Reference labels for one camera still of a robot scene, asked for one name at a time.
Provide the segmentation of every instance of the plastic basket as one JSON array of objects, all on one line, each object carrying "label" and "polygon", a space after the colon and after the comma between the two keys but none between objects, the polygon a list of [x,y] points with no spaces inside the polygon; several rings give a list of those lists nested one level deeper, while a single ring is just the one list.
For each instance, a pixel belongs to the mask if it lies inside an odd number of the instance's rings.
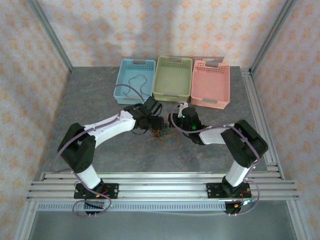
[{"label": "plastic basket", "polygon": [[160,56],[155,71],[153,96],[158,101],[188,101],[191,81],[191,58]]},{"label": "plastic basket", "polygon": [[224,109],[230,102],[230,66],[225,63],[194,62],[191,104]]},{"label": "plastic basket", "polygon": [[[144,100],[152,96],[155,82],[156,61],[123,59],[116,79],[116,84],[127,84],[137,90]],[[113,93],[118,104],[142,104],[143,101],[135,91],[118,86]]]}]

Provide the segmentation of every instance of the floral wallpaper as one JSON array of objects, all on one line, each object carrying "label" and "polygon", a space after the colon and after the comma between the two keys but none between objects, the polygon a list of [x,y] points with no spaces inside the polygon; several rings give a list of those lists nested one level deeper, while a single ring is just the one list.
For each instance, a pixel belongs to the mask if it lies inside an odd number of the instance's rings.
[{"label": "floral wallpaper", "polygon": [[251,67],[286,0],[39,0],[74,66],[225,57]]},{"label": "floral wallpaper", "polygon": [[255,75],[281,165],[320,236],[320,4],[299,0]]},{"label": "floral wallpaper", "polygon": [[0,239],[11,240],[69,76],[26,0],[0,1],[0,29]]}]

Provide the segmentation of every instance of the gray tabletop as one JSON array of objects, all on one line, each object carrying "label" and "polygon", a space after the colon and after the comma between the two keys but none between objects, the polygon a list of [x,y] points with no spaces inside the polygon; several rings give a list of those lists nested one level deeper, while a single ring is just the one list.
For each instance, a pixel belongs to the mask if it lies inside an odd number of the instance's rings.
[{"label": "gray tabletop", "polygon": [[[73,123],[87,125],[114,116],[125,105],[117,104],[113,89],[119,67],[75,67],[62,102],[57,124],[44,162],[43,172],[50,164],[68,128]],[[168,117],[174,102],[161,102],[161,116]],[[241,75],[237,66],[230,68],[230,103],[225,109],[195,106],[205,125],[231,124],[245,119],[254,128],[255,122]],[[162,139],[148,131],[144,135],[121,133],[102,143],[94,153],[93,165],[103,173],[158,172],[227,172],[233,162],[224,144],[196,145],[174,128]],[[55,169],[66,168],[62,158]],[[255,171],[266,171],[263,159]]]}]

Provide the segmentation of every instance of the blue basket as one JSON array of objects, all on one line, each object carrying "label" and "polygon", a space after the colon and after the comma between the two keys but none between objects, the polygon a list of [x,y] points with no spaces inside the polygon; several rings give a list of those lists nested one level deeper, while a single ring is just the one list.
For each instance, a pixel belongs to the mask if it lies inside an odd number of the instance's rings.
[{"label": "blue basket", "polygon": [[[155,82],[156,61],[123,59],[116,84],[127,84],[138,91],[144,100],[152,96]],[[142,104],[135,91],[126,86],[118,86],[113,93],[118,104]]]}]

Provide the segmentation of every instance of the pink basket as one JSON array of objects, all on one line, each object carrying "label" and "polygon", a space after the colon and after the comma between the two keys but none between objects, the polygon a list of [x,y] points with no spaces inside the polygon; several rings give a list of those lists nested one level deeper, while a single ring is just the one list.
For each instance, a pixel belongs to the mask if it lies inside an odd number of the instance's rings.
[{"label": "pink basket", "polygon": [[224,109],[230,102],[230,66],[196,60],[193,67],[191,104]]}]

